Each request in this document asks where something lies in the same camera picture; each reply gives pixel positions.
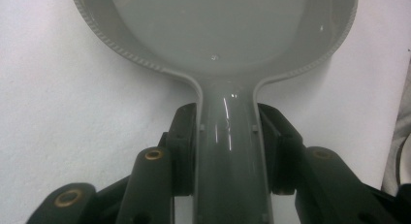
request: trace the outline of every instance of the gray spoon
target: gray spoon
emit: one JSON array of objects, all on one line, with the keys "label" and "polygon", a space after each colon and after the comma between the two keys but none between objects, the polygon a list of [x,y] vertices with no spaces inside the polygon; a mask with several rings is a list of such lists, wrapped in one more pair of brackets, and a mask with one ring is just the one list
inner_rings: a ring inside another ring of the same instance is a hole
[{"label": "gray spoon", "polygon": [[110,48],[198,92],[193,222],[272,223],[256,93],[330,57],[357,0],[74,1]]}]

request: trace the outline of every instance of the white table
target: white table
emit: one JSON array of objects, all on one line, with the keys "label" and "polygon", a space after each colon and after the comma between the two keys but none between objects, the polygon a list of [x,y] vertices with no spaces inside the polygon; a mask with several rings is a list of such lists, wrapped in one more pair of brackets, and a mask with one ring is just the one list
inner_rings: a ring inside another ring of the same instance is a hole
[{"label": "white table", "polygon": [[[280,109],[306,145],[336,151],[379,188],[411,52],[411,0],[360,0],[347,40],[326,64],[270,84],[259,102]],[[194,90],[106,47],[72,0],[0,0],[0,216],[24,223],[54,189],[100,190],[131,173]],[[297,223],[274,199],[278,223]],[[189,223],[190,199],[177,199]]]}]

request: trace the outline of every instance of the black plastic bracket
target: black plastic bracket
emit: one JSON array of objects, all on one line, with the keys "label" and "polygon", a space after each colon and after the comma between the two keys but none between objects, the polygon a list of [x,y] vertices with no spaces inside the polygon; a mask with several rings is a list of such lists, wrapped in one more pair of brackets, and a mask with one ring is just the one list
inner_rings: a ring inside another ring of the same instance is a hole
[{"label": "black plastic bracket", "polygon": [[[277,109],[259,104],[269,188],[290,195],[302,224],[411,223],[411,184],[396,197],[362,184],[338,155],[305,148]],[[27,223],[172,224],[174,196],[193,193],[196,105],[177,110],[157,147],[143,150],[130,176],[96,193],[73,183],[52,192]]]}]

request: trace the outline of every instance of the brass insert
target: brass insert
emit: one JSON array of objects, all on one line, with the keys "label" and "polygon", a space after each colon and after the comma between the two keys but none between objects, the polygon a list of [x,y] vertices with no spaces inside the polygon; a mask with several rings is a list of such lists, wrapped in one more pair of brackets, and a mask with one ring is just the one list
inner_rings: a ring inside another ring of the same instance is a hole
[{"label": "brass insert", "polygon": [[317,150],[314,150],[312,154],[314,155],[314,157],[319,158],[319,159],[331,159],[332,158],[332,155],[325,150],[317,149]]},{"label": "brass insert", "polygon": [[159,149],[152,149],[145,154],[145,158],[148,160],[157,160],[163,157],[163,151]]},{"label": "brass insert", "polygon": [[79,189],[70,189],[55,199],[54,205],[59,208],[69,207],[81,198],[82,192]]}]

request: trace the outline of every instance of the spoon handle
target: spoon handle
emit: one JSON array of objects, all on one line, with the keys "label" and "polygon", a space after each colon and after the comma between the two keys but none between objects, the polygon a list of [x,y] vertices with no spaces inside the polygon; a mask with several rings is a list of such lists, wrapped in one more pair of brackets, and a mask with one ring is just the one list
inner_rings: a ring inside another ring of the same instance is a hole
[{"label": "spoon handle", "polygon": [[252,89],[203,86],[194,223],[272,223],[260,119]]}]

